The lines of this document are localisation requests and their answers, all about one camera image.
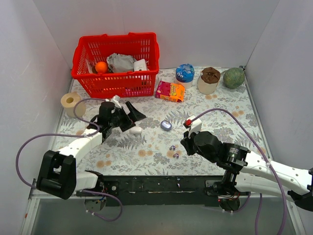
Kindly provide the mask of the white earbud charging case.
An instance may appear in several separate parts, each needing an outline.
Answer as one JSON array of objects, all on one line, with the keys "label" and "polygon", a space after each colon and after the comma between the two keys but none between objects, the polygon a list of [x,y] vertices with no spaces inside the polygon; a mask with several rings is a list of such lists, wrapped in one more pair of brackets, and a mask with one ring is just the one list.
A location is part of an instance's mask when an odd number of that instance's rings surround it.
[{"label": "white earbud charging case", "polygon": [[130,134],[140,135],[143,132],[143,129],[139,126],[134,126],[129,130]]}]

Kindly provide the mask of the purple earbud case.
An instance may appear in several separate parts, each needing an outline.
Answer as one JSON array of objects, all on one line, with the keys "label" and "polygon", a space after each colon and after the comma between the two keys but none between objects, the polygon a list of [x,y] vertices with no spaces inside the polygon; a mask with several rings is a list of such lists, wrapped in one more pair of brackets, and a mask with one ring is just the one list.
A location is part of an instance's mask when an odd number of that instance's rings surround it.
[{"label": "purple earbud case", "polygon": [[160,123],[160,127],[161,129],[165,130],[165,131],[170,131],[172,130],[172,124],[166,120],[163,120],[161,123]]}]

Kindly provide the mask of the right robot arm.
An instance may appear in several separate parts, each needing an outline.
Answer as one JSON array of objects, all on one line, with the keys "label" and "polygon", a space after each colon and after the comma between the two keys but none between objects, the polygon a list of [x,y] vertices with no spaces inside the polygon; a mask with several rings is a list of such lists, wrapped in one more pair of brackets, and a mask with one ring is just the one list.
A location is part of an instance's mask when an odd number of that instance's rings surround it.
[{"label": "right robot arm", "polygon": [[185,132],[180,143],[188,155],[198,154],[225,170],[223,179],[208,187],[211,195],[256,192],[284,196],[304,210],[313,210],[312,170],[266,160],[246,147],[221,142],[207,131]]}]

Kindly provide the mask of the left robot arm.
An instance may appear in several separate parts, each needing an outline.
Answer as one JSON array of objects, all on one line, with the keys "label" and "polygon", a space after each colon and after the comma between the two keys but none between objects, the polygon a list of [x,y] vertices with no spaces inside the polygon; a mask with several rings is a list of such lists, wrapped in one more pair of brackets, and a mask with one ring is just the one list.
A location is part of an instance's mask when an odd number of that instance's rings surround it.
[{"label": "left robot arm", "polygon": [[76,171],[77,162],[91,150],[101,145],[112,133],[113,128],[125,132],[146,116],[130,102],[126,102],[126,113],[117,101],[104,101],[84,133],[66,147],[45,152],[39,171],[36,188],[62,199],[70,198],[75,192],[87,189],[98,196],[106,188],[102,174],[95,171]]}]

